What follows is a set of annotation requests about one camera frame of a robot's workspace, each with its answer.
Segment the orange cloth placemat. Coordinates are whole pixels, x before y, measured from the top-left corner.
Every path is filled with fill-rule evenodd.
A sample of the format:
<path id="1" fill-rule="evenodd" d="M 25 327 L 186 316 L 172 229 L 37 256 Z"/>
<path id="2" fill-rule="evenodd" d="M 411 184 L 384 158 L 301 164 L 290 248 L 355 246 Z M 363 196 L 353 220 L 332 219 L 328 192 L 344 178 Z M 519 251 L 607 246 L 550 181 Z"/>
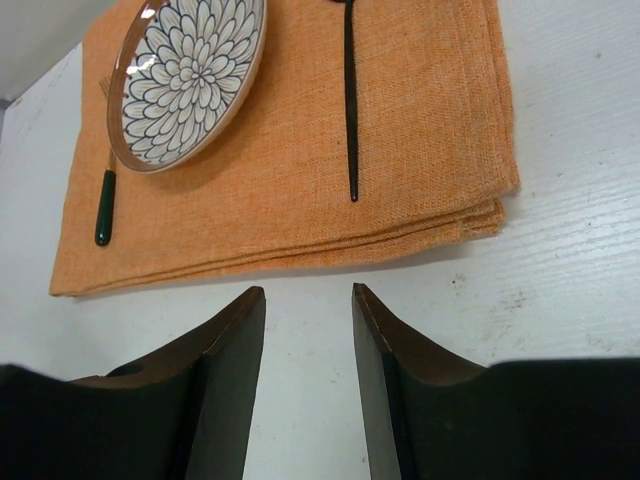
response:
<path id="1" fill-rule="evenodd" d="M 82 296 L 260 270 L 375 263 L 496 233 L 516 190 L 513 103 L 493 1 L 353 4 L 359 197 L 349 193 L 344 5 L 271 1 L 257 78 L 210 146 L 117 171 L 114 236 L 93 240 L 106 78 L 142 9 L 82 45 L 81 127 L 49 292 Z"/>

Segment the patterned ceramic plate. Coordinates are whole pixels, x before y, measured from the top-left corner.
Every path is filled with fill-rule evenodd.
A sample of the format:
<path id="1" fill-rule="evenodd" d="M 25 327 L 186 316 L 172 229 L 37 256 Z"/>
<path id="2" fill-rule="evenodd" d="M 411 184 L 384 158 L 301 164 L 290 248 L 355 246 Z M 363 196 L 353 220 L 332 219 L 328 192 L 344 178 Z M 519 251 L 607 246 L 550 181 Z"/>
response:
<path id="1" fill-rule="evenodd" d="M 147 1 L 111 75 L 107 129 L 116 159 L 152 174 L 207 147 L 243 105 L 267 29 L 264 1 Z"/>

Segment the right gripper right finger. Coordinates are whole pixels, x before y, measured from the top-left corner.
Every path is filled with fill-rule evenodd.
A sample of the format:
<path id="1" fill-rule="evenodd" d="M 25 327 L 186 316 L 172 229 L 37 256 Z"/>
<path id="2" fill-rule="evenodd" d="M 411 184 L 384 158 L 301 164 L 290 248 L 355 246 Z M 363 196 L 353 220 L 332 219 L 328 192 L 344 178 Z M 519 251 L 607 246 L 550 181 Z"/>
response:
<path id="1" fill-rule="evenodd" d="M 483 367 L 396 317 L 365 285 L 353 335 L 374 479 L 635 479 L 639 362 Z"/>

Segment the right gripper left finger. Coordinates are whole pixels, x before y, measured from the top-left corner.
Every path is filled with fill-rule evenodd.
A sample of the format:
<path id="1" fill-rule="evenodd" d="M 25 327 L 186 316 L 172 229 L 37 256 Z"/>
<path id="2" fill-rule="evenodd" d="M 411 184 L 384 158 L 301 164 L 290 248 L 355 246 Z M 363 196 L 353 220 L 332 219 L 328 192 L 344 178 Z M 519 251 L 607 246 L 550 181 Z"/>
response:
<path id="1" fill-rule="evenodd" d="M 210 320 L 104 376 L 1 368 L 5 479 L 239 479 L 264 345 L 251 287 Z"/>

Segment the black slotted spoon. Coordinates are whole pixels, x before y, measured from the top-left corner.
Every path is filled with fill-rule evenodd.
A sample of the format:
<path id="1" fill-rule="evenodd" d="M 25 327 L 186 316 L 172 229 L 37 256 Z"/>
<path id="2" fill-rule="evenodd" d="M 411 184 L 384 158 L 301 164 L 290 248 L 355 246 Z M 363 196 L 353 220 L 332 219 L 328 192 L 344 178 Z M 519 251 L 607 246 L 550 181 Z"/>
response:
<path id="1" fill-rule="evenodd" d="M 344 5 L 344 99 L 346 121 L 346 145 L 350 200 L 359 199 L 359 144 L 358 144 L 358 100 L 355 62 L 355 42 L 353 29 L 352 0 L 336 0 Z"/>

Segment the gold fork black handle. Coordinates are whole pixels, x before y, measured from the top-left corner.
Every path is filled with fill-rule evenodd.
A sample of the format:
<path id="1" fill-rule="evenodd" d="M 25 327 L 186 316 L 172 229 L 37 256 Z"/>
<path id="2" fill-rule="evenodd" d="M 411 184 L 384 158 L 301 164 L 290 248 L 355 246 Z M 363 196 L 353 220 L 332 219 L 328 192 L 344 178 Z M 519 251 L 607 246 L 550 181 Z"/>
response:
<path id="1" fill-rule="evenodd" d="M 103 175 L 94 232 L 94 243 L 98 247 L 106 247 L 112 238 L 116 184 L 116 156 L 112 150 L 109 150 L 108 164 Z"/>

